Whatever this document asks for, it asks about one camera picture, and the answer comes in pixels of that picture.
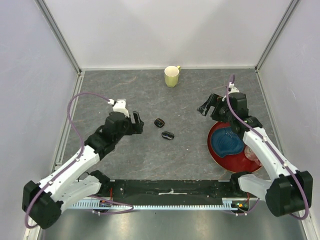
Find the black case with gold line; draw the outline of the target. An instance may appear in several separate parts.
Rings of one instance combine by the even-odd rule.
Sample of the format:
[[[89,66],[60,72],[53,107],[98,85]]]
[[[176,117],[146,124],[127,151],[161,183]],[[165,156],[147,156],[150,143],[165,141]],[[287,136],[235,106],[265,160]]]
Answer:
[[[156,118],[154,120],[154,125],[158,128],[162,128],[165,125],[165,122],[161,118]]]

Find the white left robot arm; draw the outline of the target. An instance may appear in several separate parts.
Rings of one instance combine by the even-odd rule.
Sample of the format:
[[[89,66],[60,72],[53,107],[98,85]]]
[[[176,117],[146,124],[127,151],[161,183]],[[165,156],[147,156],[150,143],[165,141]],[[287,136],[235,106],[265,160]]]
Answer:
[[[133,117],[113,111],[105,123],[81,143],[79,151],[58,170],[38,183],[32,180],[26,183],[22,192],[25,226],[33,229],[29,224],[29,219],[32,219],[36,226],[47,229],[79,200],[94,194],[106,196],[110,191],[110,179],[100,171],[93,171],[83,182],[76,182],[76,179],[111,153],[124,136],[141,134],[143,126],[144,122],[137,111],[133,112]]]

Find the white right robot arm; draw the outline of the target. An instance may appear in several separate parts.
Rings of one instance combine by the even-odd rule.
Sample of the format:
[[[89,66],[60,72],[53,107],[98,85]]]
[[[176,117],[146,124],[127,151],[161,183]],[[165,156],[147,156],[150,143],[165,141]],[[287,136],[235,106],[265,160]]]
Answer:
[[[210,117],[230,125],[232,132],[253,150],[270,178],[266,181],[250,172],[235,173],[229,184],[230,193],[235,197],[245,192],[253,194],[266,202],[276,217],[304,211],[302,219],[306,219],[312,205],[313,177],[308,171],[299,171],[275,147],[259,120],[249,114],[246,95],[212,93],[197,111],[206,116],[211,107]]]

